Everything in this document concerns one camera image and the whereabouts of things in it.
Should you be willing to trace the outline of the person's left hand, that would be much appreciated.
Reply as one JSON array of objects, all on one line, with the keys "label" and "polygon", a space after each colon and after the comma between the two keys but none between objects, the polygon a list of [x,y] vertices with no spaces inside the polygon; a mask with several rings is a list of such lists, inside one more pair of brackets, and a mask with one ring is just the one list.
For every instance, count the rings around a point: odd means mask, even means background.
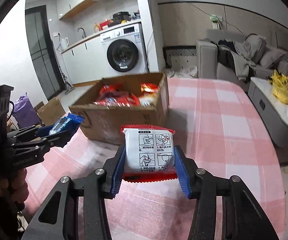
[{"label": "person's left hand", "polygon": [[0,197],[10,196],[12,201],[18,203],[24,203],[28,196],[28,184],[26,182],[27,169],[21,169],[17,175],[12,179],[0,178]]}]

